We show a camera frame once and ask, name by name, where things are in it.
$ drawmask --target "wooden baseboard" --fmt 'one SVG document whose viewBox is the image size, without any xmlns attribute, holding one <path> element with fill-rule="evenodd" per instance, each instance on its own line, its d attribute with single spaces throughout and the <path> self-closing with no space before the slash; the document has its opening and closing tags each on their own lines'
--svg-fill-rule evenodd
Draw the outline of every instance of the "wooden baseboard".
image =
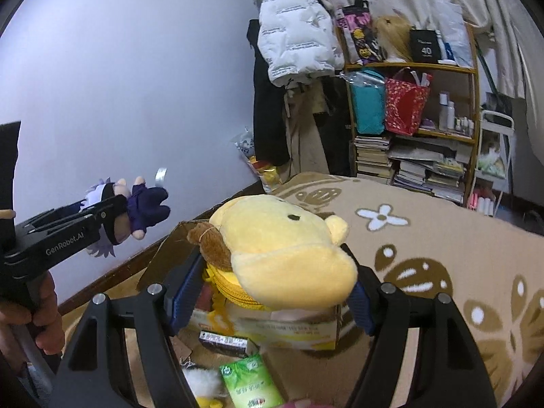
<svg viewBox="0 0 544 408">
<path fill-rule="evenodd" d="M 225 202 L 228 202 L 239 196 L 250 196 L 252 194 L 263 193 L 265 193 L 265 191 L 263 190 L 263 186 L 260 181 L 257 181 L 254 184 L 251 184 L 245 189 L 239 191 L 229 199 L 223 201 L 221 204 L 214 205 L 214 207 L 206 210 L 195 219 L 209 219 L 210 216 L 213 215 L 213 213 Z M 117 284 L 123 282 L 129 277 L 145 269 L 153 259 L 153 256 L 155 256 L 155 253 L 159 249 L 159 246 L 163 240 L 164 238 L 153 243 L 137 255 L 133 256 L 132 258 L 121 264 L 119 267 L 108 272 L 103 277 L 97 279 L 95 282 L 88 285 L 71 298 L 65 300 L 62 304 L 59 305 L 59 313 L 61 313 L 62 316 L 66 313 L 70 313 L 77 307 L 85 304 L 86 302 L 89 302 L 95 294 L 103 293 L 104 291 L 109 290 L 111 287 L 115 287 Z"/>
</svg>

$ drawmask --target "white flower print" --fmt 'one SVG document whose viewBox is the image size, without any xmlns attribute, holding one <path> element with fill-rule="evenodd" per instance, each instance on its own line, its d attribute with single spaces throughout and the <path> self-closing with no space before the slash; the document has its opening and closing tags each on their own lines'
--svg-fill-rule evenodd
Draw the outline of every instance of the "white flower print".
<svg viewBox="0 0 544 408">
<path fill-rule="evenodd" d="M 405 226 L 410 223 L 408 219 L 390 215 L 392 210 L 393 207 L 391 207 L 390 205 L 382 204 L 380 205 L 378 211 L 361 208 L 357 210 L 356 213 L 357 215 L 361 216 L 361 218 L 370 219 L 370 222 L 367 225 L 367 229 L 371 232 L 377 232 L 378 230 L 381 230 L 383 227 L 385 227 L 386 224 L 394 226 Z"/>
</svg>

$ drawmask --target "black box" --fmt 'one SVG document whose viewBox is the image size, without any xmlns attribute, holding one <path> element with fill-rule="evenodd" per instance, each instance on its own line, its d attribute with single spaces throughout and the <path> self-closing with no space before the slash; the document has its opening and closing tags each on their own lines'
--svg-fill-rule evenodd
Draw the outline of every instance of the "black box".
<svg viewBox="0 0 544 408">
<path fill-rule="evenodd" d="M 436 31 L 411 30 L 410 52 L 414 63 L 437 64 L 442 59 L 442 53 Z"/>
<path fill-rule="evenodd" d="M 244 337 L 224 336 L 209 331 L 201 331 L 199 341 L 213 353 L 240 359 L 259 352 L 259 348 L 251 340 Z"/>
</svg>

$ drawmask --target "black gripper frame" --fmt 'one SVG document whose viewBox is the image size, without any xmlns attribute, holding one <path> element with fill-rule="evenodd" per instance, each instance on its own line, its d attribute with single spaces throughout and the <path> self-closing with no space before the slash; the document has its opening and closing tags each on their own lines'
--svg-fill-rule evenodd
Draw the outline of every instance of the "black gripper frame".
<svg viewBox="0 0 544 408">
<path fill-rule="evenodd" d="M 140 407 L 124 340 L 127 328 L 136 330 L 154 405 L 198 408 L 169 336 L 187 326 L 198 298 L 195 283 L 188 282 L 201 277 L 204 267 L 195 249 L 161 287 L 118 300 L 96 296 L 66 349 L 49 408 Z M 404 407 L 496 408 L 478 348 L 450 296 L 407 296 L 391 284 L 381 284 L 372 269 L 358 265 L 357 285 L 348 304 L 358 326 L 375 339 L 346 408 L 390 407 L 411 327 L 420 328 L 420 341 Z"/>
<path fill-rule="evenodd" d="M 48 408 L 141 407 L 129 367 L 127 328 L 135 329 L 154 406 L 198 408 L 170 336 L 189 323 L 205 265 L 195 249 L 160 287 L 117 300 L 93 298 L 66 348 Z"/>
<path fill-rule="evenodd" d="M 12 246 L 0 247 L 0 298 L 35 311 L 39 298 L 33 281 L 98 241 L 102 223 L 126 211 L 126 198 L 117 195 L 81 212 L 80 206 L 45 211 L 15 226 Z"/>
<path fill-rule="evenodd" d="M 347 246 L 344 250 L 353 257 Z M 408 296 L 358 267 L 358 284 L 374 325 L 371 352 L 345 408 L 389 408 L 401 373 L 409 328 L 420 328 L 412 383 L 403 408 L 496 408 L 493 388 L 478 347 L 452 298 Z M 368 329 L 366 315 L 358 326 Z"/>
</svg>

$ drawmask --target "wooden shelf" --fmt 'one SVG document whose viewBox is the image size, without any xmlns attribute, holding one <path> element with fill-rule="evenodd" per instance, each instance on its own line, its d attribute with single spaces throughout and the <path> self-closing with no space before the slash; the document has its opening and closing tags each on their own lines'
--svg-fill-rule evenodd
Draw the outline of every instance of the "wooden shelf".
<svg viewBox="0 0 544 408">
<path fill-rule="evenodd" d="M 476 144 L 476 141 L 468 136 L 460 136 L 451 133 L 440 132 L 440 130 L 419 129 L 417 131 L 417 134 L 421 136 L 433 136 L 436 138 L 444 138 L 446 140 L 465 142 L 466 144 Z"/>
<path fill-rule="evenodd" d="M 506 178 L 499 178 L 498 176 L 493 176 L 492 174 L 484 173 L 481 170 L 476 170 L 476 172 L 474 173 L 474 176 L 477 177 L 479 180 L 486 180 L 492 183 L 503 182 L 506 180 Z"/>
<path fill-rule="evenodd" d="M 474 75 L 476 73 L 475 69 L 467 69 L 466 67 L 459 66 L 450 66 L 444 64 L 428 64 L 428 63 L 370 63 L 365 66 L 358 64 L 346 64 L 345 69 L 347 70 L 361 70 L 361 69 L 372 69 L 375 67 L 413 67 L 413 68 L 423 68 L 423 69 L 432 69 L 432 70 L 444 70 L 445 72 L 457 72 L 457 73 L 466 73 Z"/>
</svg>

